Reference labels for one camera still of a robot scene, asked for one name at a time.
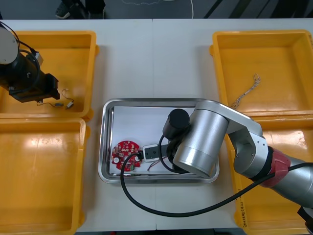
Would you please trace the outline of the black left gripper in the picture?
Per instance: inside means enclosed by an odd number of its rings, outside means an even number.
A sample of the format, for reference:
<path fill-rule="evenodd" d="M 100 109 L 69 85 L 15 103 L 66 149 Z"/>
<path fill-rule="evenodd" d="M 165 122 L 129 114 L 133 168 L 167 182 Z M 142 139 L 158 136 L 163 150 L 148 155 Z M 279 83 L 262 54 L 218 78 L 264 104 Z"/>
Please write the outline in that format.
<path fill-rule="evenodd" d="M 42 101 L 46 98 L 60 99 L 58 80 L 50 73 L 44 74 L 39 81 L 21 92 L 10 90 L 9 95 L 19 102 Z"/>

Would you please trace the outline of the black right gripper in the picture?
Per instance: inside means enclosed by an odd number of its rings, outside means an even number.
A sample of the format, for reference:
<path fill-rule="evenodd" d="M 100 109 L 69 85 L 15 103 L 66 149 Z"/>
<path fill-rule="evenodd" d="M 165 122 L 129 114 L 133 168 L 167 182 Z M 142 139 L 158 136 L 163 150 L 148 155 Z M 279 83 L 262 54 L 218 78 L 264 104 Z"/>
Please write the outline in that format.
<path fill-rule="evenodd" d="M 186 174 L 186 173 L 189 173 L 189 171 L 186 171 L 182 168 L 180 168 L 179 166 L 175 165 L 173 163 L 173 159 L 174 159 L 174 156 L 178 150 L 178 146 L 179 144 L 176 143 L 169 143 L 167 145 L 161 145 L 159 144 L 159 160 L 160 162 L 162 163 L 162 165 L 170 172 L 172 173 L 178 173 L 178 174 Z M 169 160 L 169 162 L 171 163 L 171 167 L 169 167 L 163 158 L 167 158 Z"/>

